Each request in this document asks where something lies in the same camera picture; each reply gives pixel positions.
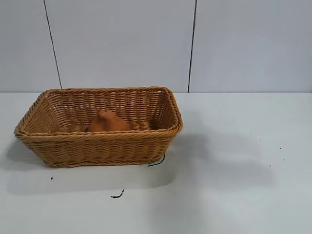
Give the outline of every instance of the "white table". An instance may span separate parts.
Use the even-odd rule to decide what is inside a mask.
[[[0,94],[1,234],[312,233],[312,94],[176,94],[162,164],[72,169],[13,136],[37,96]]]

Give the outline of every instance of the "woven basket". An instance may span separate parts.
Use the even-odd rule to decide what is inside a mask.
[[[101,109],[116,112],[131,130],[62,132],[72,124],[89,125]],[[14,134],[54,167],[131,165],[160,160],[182,126],[167,88],[53,89],[38,97]]]

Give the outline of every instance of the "basket rim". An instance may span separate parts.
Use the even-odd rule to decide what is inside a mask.
[[[45,96],[51,94],[53,92],[74,92],[74,91],[111,91],[111,92],[122,92],[122,91],[148,91],[148,90],[159,90],[165,91],[169,94],[170,105],[174,111],[175,121],[176,123],[172,125],[168,129],[158,129],[158,130],[130,130],[130,131],[114,131],[114,132],[76,132],[76,133],[65,133],[65,132],[55,132],[55,133],[29,133],[23,130],[23,127],[30,121],[31,116],[36,112],[36,110],[40,107],[43,103]],[[34,104],[29,108],[27,113],[24,117],[20,120],[16,128],[14,129],[14,134],[17,137],[25,138],[33,138],[37,139],[38,141],[41,140],[53,140],[57,138],[98,138],[98,137],[109,137],[109,138],[150,138],[156,136],[168,137],[168,136],[175,136],[178,134],[183,128],[183,121],[178,109],[175,96],[173,92],[161,86],[149,86],[149,87],[123,87],[123,88],[66,88],[66,89],[49,89],[42,92]]]

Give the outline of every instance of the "white surface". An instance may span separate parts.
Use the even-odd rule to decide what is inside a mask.
[[[0,92],[59,88],[42,0],[0,1]]]
[[[194,1],[47,0],[62,86],[186,92]]]
[[[311,9],[310,0],[198,0],[191,92],[310,92]]]
[[[312,94],[176,94],[162,164],[72,169],[14,139],[36,97],[0,94],[0,233],[312,232]]]

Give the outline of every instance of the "wicker basket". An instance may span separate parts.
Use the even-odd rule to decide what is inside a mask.
[[[88,125],[105,108],[131,131],[61,132],[71,124]],[[182,126],[167,88],[53,89],[38,97],[14,134],[54,167],[131,165],[160,160]]]

